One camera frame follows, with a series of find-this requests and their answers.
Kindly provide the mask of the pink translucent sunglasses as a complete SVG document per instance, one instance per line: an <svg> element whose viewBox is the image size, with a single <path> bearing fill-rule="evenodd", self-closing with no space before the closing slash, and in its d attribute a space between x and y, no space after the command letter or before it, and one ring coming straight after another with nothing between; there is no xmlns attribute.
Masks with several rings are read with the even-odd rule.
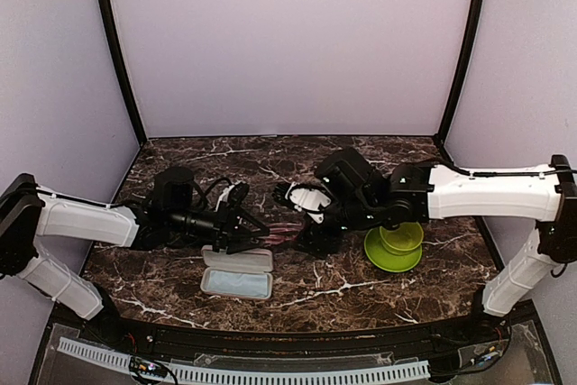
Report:
<svg viewBox="0 0 577 385"><path fill-rule="evenodd" d="M269 234L261 237L261 246L271 247L293 243L304 228L303 223L274 223L269 225Z"/></svg>

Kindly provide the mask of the pink glasses case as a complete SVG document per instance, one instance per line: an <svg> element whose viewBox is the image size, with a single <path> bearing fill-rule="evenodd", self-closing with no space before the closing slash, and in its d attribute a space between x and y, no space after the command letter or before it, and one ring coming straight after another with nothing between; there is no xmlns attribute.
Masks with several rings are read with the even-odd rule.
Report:
<svg viewBox="0 0 577 385"><path fill-rule="evenodd" d="M272 272L274 270L274 263L273 263L273 255L270 250L253 249L246 252L239 252L236 254L228 255L225 250L222 250L220 252L214 252L210 245L206 245L201 249L201 254L204 263L206 265L206 268L204 270L202 280L200 282L200 289L204 277L210 270L224 270L230 272L251 273L251 274L268 274L270 282L270 296L271 296L273 285ZM223 297L231 297L220 294L213 294L209 292L205 293ZM248 298L248 299L265 300L269 299L270 296L268 298Z"/></svg>

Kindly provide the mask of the light blue cloth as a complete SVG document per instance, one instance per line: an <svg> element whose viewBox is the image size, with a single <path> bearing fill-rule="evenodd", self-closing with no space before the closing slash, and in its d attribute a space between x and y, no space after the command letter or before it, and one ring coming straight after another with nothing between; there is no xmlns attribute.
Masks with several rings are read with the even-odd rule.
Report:
<svg viewBox="0 0 577 385"><path fill-rule="evenodd" d="M268 298L269 275L210 270L203 279L201 289L237 298Z"/></svg>

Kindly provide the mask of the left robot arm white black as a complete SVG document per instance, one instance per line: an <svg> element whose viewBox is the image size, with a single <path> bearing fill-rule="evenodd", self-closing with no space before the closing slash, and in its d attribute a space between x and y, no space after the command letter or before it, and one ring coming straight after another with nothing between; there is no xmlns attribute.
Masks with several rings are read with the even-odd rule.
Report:
<svg viewBox="0 0 577 385"><path fill-rule="evenodd" d="M1 274L27 281L78 317L108 345L127 337L126 323L103 290L48 253L38 238L78 238L136 251L151 251L178 234L214 252L243 252L258 246L269 227L243 208L248 184L223 178L226 188L214 208L192 170L170 167L157 174L142 201L105 204L41 187L20 174L1 196Z"/></svg>

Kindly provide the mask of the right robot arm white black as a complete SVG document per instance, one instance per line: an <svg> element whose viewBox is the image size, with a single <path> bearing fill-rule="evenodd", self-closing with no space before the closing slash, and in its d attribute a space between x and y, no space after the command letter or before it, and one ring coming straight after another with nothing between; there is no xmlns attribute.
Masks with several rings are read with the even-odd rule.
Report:
<svg viewBox="0 0 577 385"><path fill-rule="evenodd" d="M470 344L481 342L546 274L576 260L575 171L563 155L520 169L461 169L446 161L398 165L383 175L354 148L316 168L318 187L293 183L282 198L310 219L308 245L347 230L425 223L460 216L532 219L534 229L516 256L482 291L481 306L460 325Z"/></svg>

